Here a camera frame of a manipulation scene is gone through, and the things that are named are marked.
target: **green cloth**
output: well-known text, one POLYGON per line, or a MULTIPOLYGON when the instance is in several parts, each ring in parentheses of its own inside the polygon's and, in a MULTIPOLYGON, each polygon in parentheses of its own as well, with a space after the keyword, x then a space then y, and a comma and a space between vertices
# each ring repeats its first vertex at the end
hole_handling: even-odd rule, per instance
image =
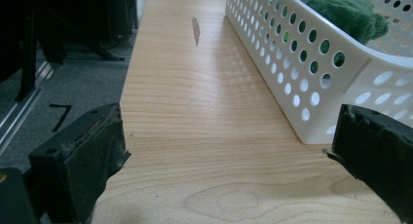
POLYGON ((370 0, 301 0, 365 45, 386 35, 388 23, 373 11, 370 0))

